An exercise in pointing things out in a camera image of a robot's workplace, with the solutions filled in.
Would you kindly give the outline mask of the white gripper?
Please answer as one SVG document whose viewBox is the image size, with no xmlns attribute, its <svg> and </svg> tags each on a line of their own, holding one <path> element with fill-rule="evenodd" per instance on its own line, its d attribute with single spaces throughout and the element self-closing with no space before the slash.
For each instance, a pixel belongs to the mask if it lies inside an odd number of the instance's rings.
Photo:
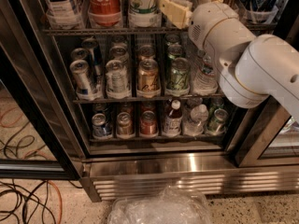
<svg viewBox="0 0 299 224">
<path fill-rule="evenodd" d="M 188 30 L 193 44 L 205 51 L 221 51 L 249 42 L 249 29 L 223 0 L 199 0 L 192 13 L 188 0 L 158 0 L 158 8 L 179 29 Z"/>
</svg>

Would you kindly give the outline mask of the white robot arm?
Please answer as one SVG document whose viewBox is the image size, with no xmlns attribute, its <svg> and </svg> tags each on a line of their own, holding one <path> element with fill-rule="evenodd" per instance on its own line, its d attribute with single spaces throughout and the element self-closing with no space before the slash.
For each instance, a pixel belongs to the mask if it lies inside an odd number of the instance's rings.
<svg viewBox="0 0 299 224">
<path fill-rule="evenodd" d="M 254 35 L 221 2 L 194 7 L 188 0 L 158 0 L 159 9 L 212 59 L 216 80 L 234 105 L 253 108 L 273 96 L 299 119 L 299 53 L 275 35 Z"/>
</svg>

